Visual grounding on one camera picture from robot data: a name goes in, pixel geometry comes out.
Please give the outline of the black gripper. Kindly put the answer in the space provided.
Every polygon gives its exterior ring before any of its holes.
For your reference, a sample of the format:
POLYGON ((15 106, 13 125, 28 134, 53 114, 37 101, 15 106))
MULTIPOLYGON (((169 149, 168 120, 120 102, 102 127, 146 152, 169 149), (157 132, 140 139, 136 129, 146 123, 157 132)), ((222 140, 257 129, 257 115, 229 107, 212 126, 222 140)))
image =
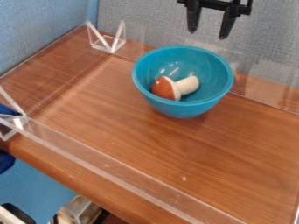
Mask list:
POLYGON ((240 0, 176 0, 186 8, 186 27, 189 33, 194 33, 198 26, 201 8, 224 11, 222 20, 218 31, 218 39, 228 37, 236 18, 240 15, 249 15, 252 10, 253 0, 246 0, 242 4, 240 0))

